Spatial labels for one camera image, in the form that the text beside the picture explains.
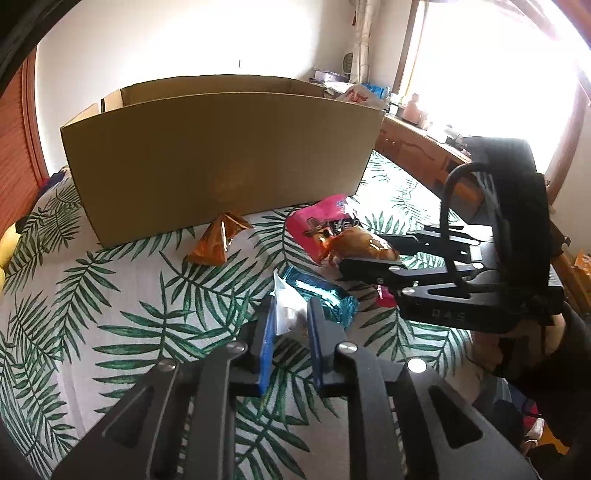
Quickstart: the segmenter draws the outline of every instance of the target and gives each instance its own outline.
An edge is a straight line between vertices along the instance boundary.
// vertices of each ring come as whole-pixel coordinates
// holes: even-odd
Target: wooden cabinet
[[[449,173],[458,165],[470,162],[449,145],[429,138],[424,130],[391,115],[384,117],[375,149],[438,196]],[[468,222],[482,201],[476,177],[470,175],[456,186],[452,209]]]

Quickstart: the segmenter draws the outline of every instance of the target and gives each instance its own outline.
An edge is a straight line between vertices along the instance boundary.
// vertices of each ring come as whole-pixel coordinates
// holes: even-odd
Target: bedspread
[[[377,153],[353,200],[372,232],[438,223],[438,198]],[[0,414],[43,478],[157,359],[192,361],[234,338],[275,268],[338,278],[286,232],[295,208],[249,215],[255,229],[234,240],[226,264],[207,267],[183,262],[204,225],[102,249],[69,176],[39,200],[0,300]],[[402,259],[410,268],[443,264],[427,254]],[[392,361],[419,356],[473,400],[467,332],[406,321],[378,307],[372,287],[339,284],[360,301],[350,340]],[[316,396],[299,343],[278,339],[273,364],[267,396],[238,401],[236,478],[348,478],[345,402]]]

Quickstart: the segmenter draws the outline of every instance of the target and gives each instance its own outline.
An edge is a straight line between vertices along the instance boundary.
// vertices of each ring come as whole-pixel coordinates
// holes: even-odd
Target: window
[[[545,172],[577,89],[561,46],[501,0],[430,2],[420,37],[407,92],[430,120],[464,136],[523,138]]]

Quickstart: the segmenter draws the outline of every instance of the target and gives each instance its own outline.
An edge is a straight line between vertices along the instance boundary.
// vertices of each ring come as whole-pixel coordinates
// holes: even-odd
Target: wall
[[[391,87],[398,70],[411,0],[382,0],[369,38],[369,81]]]
[[[579,144],[564,184],[554,201],[556,212],[551,216],[556,226],[572,242],[570,251],[591,252],[591,107],[587,107]]]
[[[38,47],[50,174],[66,163],[60,127],[119,87],[176,75],[340,72],[354,11],[349,0],[82,0]]]

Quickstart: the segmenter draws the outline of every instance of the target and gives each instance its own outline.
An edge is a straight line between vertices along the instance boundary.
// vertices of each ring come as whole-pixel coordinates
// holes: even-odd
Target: blue foil wrapper
[[[359,302],[344,288],[304,273],[296,267],[289,267],[283,275],[283,279],[294,287],[306,301],[312,297],[318,297],[327,320],[342,325],[345,330],[353,323]]]

